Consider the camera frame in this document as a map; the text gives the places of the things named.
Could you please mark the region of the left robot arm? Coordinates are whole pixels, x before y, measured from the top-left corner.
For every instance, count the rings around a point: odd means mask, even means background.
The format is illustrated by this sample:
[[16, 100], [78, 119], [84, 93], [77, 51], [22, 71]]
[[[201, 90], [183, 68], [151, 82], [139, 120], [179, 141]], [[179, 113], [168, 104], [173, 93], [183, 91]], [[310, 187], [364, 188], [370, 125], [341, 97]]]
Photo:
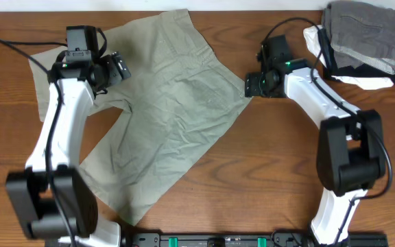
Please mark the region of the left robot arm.
[[98, 95], [130, 78], [121, 54], [105, 53], [101, 29], [68, 26], [65, 50], [45, 73], [49, 103], [25, 169], [10, 172], [5, 189], [28, 239], [51, 246], [121, 246], [118, 223], [98, 212], [95, 195], [78, 171], [86, 119]]

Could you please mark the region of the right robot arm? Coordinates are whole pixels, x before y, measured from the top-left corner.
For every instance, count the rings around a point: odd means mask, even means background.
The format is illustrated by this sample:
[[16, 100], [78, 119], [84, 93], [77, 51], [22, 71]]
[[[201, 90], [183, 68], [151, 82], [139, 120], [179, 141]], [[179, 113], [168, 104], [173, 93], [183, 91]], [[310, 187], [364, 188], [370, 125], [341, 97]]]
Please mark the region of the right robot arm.
[[316, 169], [323, 186], [308, 233], [274, 233], [275, 246], [387, 246], [382, 233], [349, 233], [358, 204], [386, 172], [382, 124], [375, 110], [347, 104], [304, 58], [295, 59], [285, 36], [261, 43], [259, 72], [248, 73], [245, 96], [286, 97], [318, 127]]

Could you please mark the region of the khaki green shorts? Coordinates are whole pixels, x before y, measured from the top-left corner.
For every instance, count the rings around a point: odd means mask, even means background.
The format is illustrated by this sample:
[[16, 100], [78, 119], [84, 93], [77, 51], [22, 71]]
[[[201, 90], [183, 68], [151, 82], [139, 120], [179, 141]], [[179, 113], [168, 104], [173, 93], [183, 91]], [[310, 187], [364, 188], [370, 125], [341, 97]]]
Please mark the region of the khaki green shorts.
[[121, 114], [80, 172], [102, 202], [134, 225], [250, 100], [185, 9], [131, 21], [99, 42], [123, 56], [131, 76], [94, 101], [92, 113], [115, 107]]

